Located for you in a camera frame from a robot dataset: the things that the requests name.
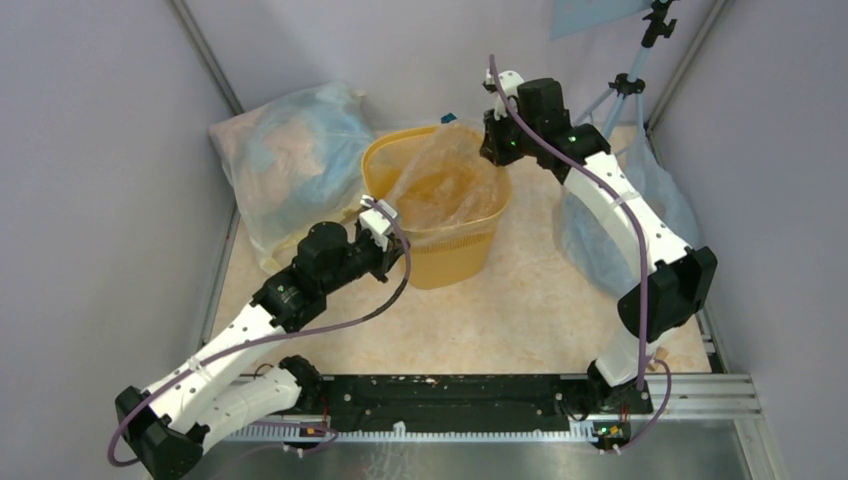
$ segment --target yellow bucket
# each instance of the yellow bucket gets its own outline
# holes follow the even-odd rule
[[[402,130],[377,139],[362,156],[365,188],[375,198],[385,197],[397,182],[403,167],[415,157],[424,141],[438,126]],[[478,133],[480,143],[483,137]],[[497,188],[503,204],[489,217],[452,227],[404,231],[412,244],[412,272],[409,278],[416,288],[444,287],[473,277],[486,263],[498,220],[512,196],[512,184],[506,170],[498,169]],[[428,240],[444,238],[435,243]]]

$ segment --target wire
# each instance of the wire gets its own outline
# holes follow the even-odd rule
[[[274,366],[271,365],[270,363],[263,363],[262,365],[259,365],[258,367],[256,367],[256,370],[253,371],[253,379],[254,380],[256,380],[256,377],[259,376],[259,370],[262,370],[262,367],[271,367],[271,369],[274,368]]]
[[[298,453],[303,452],[304,455],[308,455],[308,454],[318,453],[322,450],[326,450],[330,445],[332,445],[336,440],[339,439],[339,432],[338,431],[333,430],[332,428],[329,428],[329,427],[326,427],[326,426],[323,426],[323,425],[313,425],[313,424],[304,424],[304,423],[282,423],[282,422],[253,422],[253,425],[258,425],[258,426],[262,426],[262,427],[275,427],[275,428],[296,428],[296,429],[300,429],[300,430],[302,430],[304,428],[311,428],[311,429],[313,429],[317,432],[323,432],[325,437],[326,437],[326,434],[328,434],[328,433],[330,435],[332,435],[332,437],[330,437],[330,439],[327,440],[326,442],[321,442],[318,445],[316,445],[316,446],[314,446],[310,449],[292,448],[292,447],[289,447],[288,445],[285,445],[285,444],[282,444],[282,443],[281,444],[273,443],[273,444],[259,445],[257,447],[251,448],[250,450],[239,455],[235,460],[231,461],[227,466],[225,466],[224,468],[219,470],[218,473],[213,475],[210,478],[210,480],[215,480],[217,478],[220,478],[222,475],[224,475],[225,473],[232,470],[232,468],[235,467],[238,463],[243,461],[245,458],[253,455],[254,453],[259,453],[259,452],[262,452],[262,451],[265,451],[265,450],[283,450],[283,451],[287,451],[287,452],[298,452]]]
[[[607,192],[613,200],[619,200],[621,198],[621,195],[619,195],[618,192],[610,187],[609,184],[603,181],[599,176],[592,173],[583,165],[580,165],[574,160],[568,158],[565,154],[557,150],[556,147],[546,142],[544,138],[534,132],[533,129],[530,128],[530,125],[527,125],[527,122],[518,115],[518,112],[515,110],[512,102],[510,102],[507,98],[503,86],[501,85],[500,78],[498,77],[498,67],[495,65],[494,55],[489,55],[489,73],[492,75],[492,79],[495,82],[495,88],[497,88],[498,95],[501,97],[501,101],[503,102],[504,107],[506,107],[507,112],[509,112],[509,116],[512,117],[515,123],[521,127],[521,130],[523,130],[528,137],[532,138],[533,141],[538,143],[539,146],[545,149],[548,153],[565,162],[569,167],[589,177],[590,180],[597,183],[599,187]],[[642,391],[645,386],[645,368],[648,364],[645,356],[648,344],[648,243],[645,240],[645,233],[642,231],[642,225],[639,224],[636,214],[633,213],[633,210],[629,205],[627,205],[627,202],[621,203],[621,209],[624,211],[625,215],[627,215],[631,225],[633,225],[633,231],[636,233],[636,241],[639,243],[639,359],[638,372],[636,374],[636,388]]]
[[[299,337],[306,337],[306,336],[310,336],[310,335],[318,335],[320,333],[333,332],[333,331],[336,331],[336,330],[341,330],[343,328],[353,327],[355,325],[365,323],[368,320],[371,320],[372,318],[379,316],[380,314],[382,314],[383,312],[388,310],[389,307],[394,305],[394,303],[400,297],[401,293],[403,293],[403,291],[406,289],[406,285],[409,283],[409,272],[412,270],[412,259],[410,257],[409,241],[407,240],[406,235],[403,234],[403,231],[401,230],[398,222],[394,218],[392,218],[392,216],[388,212],[386,212],[386,210],[384,210],[383,207],[381,207],[377,202],[374,202],[371,199],[365,199],[365,202],[369,207],[380,212],[380,214],[382,214],[389,221],[389,223],[392,225],[392,230],[394,231],[395,235],[397,235],[398,238],[400,239],[401,246],[403,247],[403,256],[404,256],[404,260],[405,260],[405,264],[406,264],[406,271],[403,273],[403,279],[400,281],[400,284],[398,284],[394,293],[392,293],[392,296],[389,297],[389,299],[386,300],[385,303],[383,303],[382,305],[377,307],[373,312],[371,312],[371,313],[369,313],[365,316],[356,318],[354,320],[349,320],[347,322],[337,323],[335,325],[329,325],[329,326],[326,326],[326,327],[313,328],[313,329],[309,329],[309,330],[301,330],[299,332],[280,333],[280,334],[276,334],[276,335],[268,335],[268,336],[263,337],[263,338],[257,338],[255,340],[250,340],[250,341],[247,341],[247,342],[244,342],[244,343],[240,343],[238,345],[234,345],[232,347],[221,350],[220,352],[215,353],[213,355],[210,355],[209,357],[201,360],[200,366],[205,367],[205,366],[207,366],[207,365],[209,365],[213,362],[216,362],[216,361],[218,361],[218,360],[220,360],[220,359],[222,359],[222,358],[224,358],[228,355],[232,355],[236,352],[240,352],[240,351],[248,349],[248,348],[256,347],[256,346],[259,346],[259,345],[264,345],[266,343],[276,343],[276,342],[280,342],[282,340],[288,340],[288,339],[291,339],[291,338],[299,338]],[[115,448],[118,446],[118,440],[120,440],[121,435],[123,435],[123,433],[126,431],[127,426],[130,424],[130,422],[132,422],[133,419],[135,419],[135,417],[138,416],[138,414],[142,410],[144,410],[144,408],[146,408],[154,400],[156,400],[157,398],[162,396],[163,393],[167,392],[168,390],[173,388],[176,384],[182,382],[183,380],[185,380],[186,377],[188,377],[189,375],[191,375],[193,373],[194,373],[193,370],[186,369],[183,372],[181,372],[179,375],[174,376],[174,378],[167,381],[159,389],[157,389],[154,392],[151,392],[149,396],[147,396],[141,402],[139,402],[139,404],[136,405],[136,407],[134,409],[132,409],[130,411],[130,413],[126,417],[124,417],[123,420],[121,420],[121,423],[118,425],[118,428],[116,428],[115,432],[112,433],[112,438],[109,439],[109,447],[106,451],[106,457],[107,457],[107,459],[109,460],[109,463],[112,466],[128,467],[130,465],[134,465],[134,464],[138,463],[139,460],[137,458],[132,459],[132,460],[118,460],[117,458],[115,458]]]
[[[645,428],[639,430],[639,433],[637,433],[632,439],[630,439],[629,442],[617,448],[619,454],[630,450],[633,445],[642,440],[645,434],[647,434],[648,431],[654,428],[654,425],[656,425],[657,420],[659,420],[660,418],[660,415],[662,415],[663,412],[665,412],[666,407],[668,407],[668,401],[671,398],[671,368],[669,368],[668,364],[665,363],[664,360],[660,360],[659,358],[655,358],[654,362],[659,365],[662,365],[663,370],[665,370],[665,396],[663,397],[663,401],[660,404],[660,407],[657,408],[656,412],[654,412],[654,416],[651,417],[650,420],[648,420],[648,423],[645,425]]]

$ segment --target stuffed plastic bag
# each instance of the stuffed plastic bag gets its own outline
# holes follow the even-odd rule
[[[453,227],[503,204],[497,167],[480,156],[480,134],[462,122],[441,125],[406,164],[386,200],[408,230]]]
[[[624,174],[654,213],[683,240],[698,246],[699,232],[689,203],[677,189],[671,175],[663,170],[648,148],[643,135],[637,135],[624,155]],[[566,193],[561,211],[560,242],[571,262],[595,285],[614,295],[624,296],[637,283],[627,261],[592,212],[574,195]]]
[[[374,141],[343,83],[285,95],[209,128],[260,267],[320,221],[358,208],[360,160]]]

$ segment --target white wall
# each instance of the white wall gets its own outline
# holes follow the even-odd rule
[[[848,3],[735,2],[657,134],[789,478],[846,478]]]
[[[429,124],[449,111],[482,122],[492,104],[480,86],[490,53],[501,69],[560,80],[579,113],[630,68],[648,25],[634,16],[551,42],[551,0],[187,3],[245,109],[342,79],[368,92],[375,128]],[[657,42],[642,75],[648,111],[711,4],[672,6],[677,30]],[[622,120],[635,120],[632,106]]]
[[[112,402],[196,341],[228,114],[162,0],[4,1],[0,65],[0,477],[137,479]]]

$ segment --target black clamp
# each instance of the black clamp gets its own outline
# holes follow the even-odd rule
[[[651,48],[654,46],[654,43],[657,42],[658,37],[668,38],[671,36],[671,33],[674,32],[674,27],[677,25],[677,19],[673,19],[672,21],[665,23],[665,17],[668,15],[668,7],[671,6],[671,2],[674,0],[668,0],[667,2],[660,2],[659,0],[654,0],[651,3],[652,12],[646,15],[642,20],[650,20],[651,24],[648,25],[648,30],[645,31],[645,36],[642,37],[642,46],[645,48]]]
[[[609,83],[609,86],[619,95],[626,97],[634,93],[642,93],[645,90],[645,81],[637,78],[631,82],[627,80],[626,73],[619,73],[615,76],[615,81]]]

